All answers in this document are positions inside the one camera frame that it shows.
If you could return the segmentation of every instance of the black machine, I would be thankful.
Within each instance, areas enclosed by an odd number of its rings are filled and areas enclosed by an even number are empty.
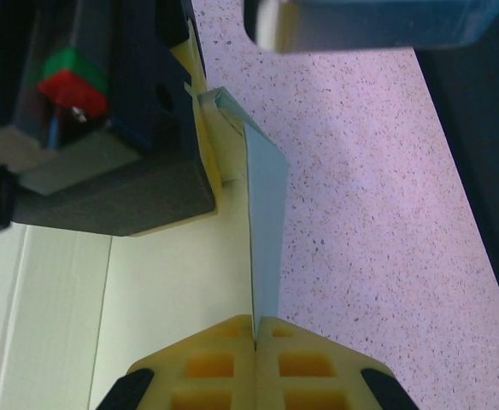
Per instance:
[[[125,236],[214,209],[191,76],[190,1],[0,0],[0,230]]]

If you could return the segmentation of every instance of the speckled countertop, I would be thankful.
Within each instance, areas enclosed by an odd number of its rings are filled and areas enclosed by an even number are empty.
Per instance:
[[[291,162],[280,316],[422,409],[499,408],[499,289],[413,51],[272,55],[238,1],[194,7],[209,86]]]

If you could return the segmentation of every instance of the light blue paper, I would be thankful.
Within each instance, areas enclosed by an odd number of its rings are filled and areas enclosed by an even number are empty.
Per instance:
[[[217,91],[215,105],[225,119],[244,130],[248,162],[249,230],[254,334],[261,318],[278,316],[285,195],[289,163],[262,129],[225,90]]]

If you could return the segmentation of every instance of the gray plastic part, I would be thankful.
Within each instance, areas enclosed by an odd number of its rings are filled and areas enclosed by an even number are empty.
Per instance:
[[[67,146],[62,154],[20,177],[20,185],[50,195],[140,158],[138,152],[106,130]]]
[[[249,37],[280,53],[469,44],[498,13],[499,0],[244,0]]]
[[[0,165],[8,165],[12,173],[21,173],[57,157],[50,149],[42,149],[37,139],[14,126],[0,129]]]

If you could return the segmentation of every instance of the screw hole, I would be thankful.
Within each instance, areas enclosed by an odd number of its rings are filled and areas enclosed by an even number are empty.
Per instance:
[[[158,102],[162,105],[162,107],[171,113],[173,111],[173,100],[170,91],[162,84],[157,84],[155,87],[155,94]]]

